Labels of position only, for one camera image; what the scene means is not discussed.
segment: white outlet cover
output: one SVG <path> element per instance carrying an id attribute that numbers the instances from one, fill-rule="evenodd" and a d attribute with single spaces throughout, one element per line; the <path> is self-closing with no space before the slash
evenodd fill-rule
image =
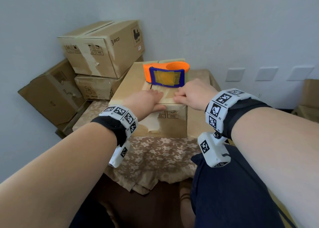
<path id="1" fill-rule="evenodd" d="M 261 67 L 255 81 L 272 81 L 278 71 L 278 67 Z"/>
<path id="2" fill-rule="evenodd" d="M 241 81 L 244 76 L 245 68 L 229 68 L 226 76 L 226 82 Z"/>
<path id="3" fill-rule="evenodd" d="M 313 70 L 313 65 L 294 66 L 291 70 L 288 81 L 303 81 L 307 78 L 309 73 Z"/>

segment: orange tape dispenser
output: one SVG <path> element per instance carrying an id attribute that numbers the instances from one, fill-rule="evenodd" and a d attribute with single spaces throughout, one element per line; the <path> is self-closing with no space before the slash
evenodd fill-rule
<path id="1" fill-rule="evenodd" d="M 146 82 L 169 88 L 183 87 L 188 80 L 186 62 L 148 63 L 143 65 Z"/>

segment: white tracking device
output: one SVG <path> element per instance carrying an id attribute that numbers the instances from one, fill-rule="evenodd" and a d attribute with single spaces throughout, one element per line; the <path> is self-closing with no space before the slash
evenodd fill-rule
<path id="1" fill-rule="evenodd" d="M 257 97 L 239 89 L 227 89 L 219 92 L 207 105 L 205 119 L 216 132 L 203 132 L 197 138 L 197 142 L 206 163 L 210 167 L 222 167 L 230 163 L 231 158 L 223 156 L 223 154 L 229 154 L 223 144 L 227 138 L 221 136 L 224 130 L 224 119 L 230 107 L 237 103 L 238 100 L 248 98 L 259 100 Z"/>
<path id="2" fill-rule="evenodd" d="M 102 111 L 99 116 L 111 116 L 112 118 L 119 120 L 125 127 L 126 141 L 123 146 L 118 145 L 116 147 L 115 152 L 108 163 L 109 166 L 117 168 L 130 149 L 130 142 L 128 142 L 128 139 L 138 127 L 138 119 L 130 109 L 122 105 L 110 105 Z"/>

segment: white wall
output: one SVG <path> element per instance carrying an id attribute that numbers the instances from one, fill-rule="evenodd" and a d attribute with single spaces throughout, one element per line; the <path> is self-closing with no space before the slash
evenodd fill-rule
<path id="1" fill-rule="evenodd" d="M 17 91 L 63 59 L 56 37 L 105 19 L 141 19 L 145 60 L 185 57 L 222 88 L 294 108 L 302 82 L 293 66 L 319 63 L 319 0 L 0 0 L 0 181 L 54 145 L 55 128 Z M 271 82 L 254 82 L 278 66 Z M 245 67 L 241 82 L 228 68 Z M 319 78 L 318 67 L 309 77 Z"/>

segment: forearm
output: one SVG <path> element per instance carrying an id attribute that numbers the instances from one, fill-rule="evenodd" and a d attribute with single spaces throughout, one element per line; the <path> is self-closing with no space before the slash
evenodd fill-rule
<path id="1" fill-rule="evenodd" d="M 257 108 L 236 122 L 232 139 L 292 214 L 302 224 L 317 227 L 319 125 L 279 110 Z"/>
<path id="2" fill-rule="evenodd" d="M 68 227 L 116 142 L 112 131 L 88 123 L 37 157 L 0 185 L 0 223 Z"/>

